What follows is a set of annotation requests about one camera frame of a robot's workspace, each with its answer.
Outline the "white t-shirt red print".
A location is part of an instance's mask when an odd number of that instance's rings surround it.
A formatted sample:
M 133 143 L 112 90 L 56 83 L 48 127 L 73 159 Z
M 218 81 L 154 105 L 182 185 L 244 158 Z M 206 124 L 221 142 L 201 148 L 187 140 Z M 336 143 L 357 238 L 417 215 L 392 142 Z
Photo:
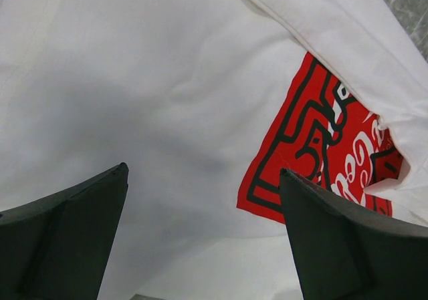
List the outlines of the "white t-shirt red print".
M 305 299 L 281 170 L 427 228 L 427 62 L 383 0 L 1 0 L 1 212 L 121 163 L 96 299 Z

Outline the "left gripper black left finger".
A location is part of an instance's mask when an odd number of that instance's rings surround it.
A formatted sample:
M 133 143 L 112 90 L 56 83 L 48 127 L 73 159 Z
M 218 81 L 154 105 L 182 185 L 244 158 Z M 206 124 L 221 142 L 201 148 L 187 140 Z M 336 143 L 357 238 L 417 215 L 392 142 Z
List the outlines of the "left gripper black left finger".
M 1 212 L 2 299 L 96 299 L 128 190 L 121 163 Z

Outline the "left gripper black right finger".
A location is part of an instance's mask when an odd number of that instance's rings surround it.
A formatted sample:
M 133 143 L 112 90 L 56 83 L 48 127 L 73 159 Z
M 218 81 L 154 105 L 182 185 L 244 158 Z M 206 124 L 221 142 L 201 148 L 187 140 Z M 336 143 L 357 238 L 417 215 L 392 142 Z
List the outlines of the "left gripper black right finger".
M 427 228 L 323 189 L 290 169 L 280 198 L 305 299 L 426 299 Z

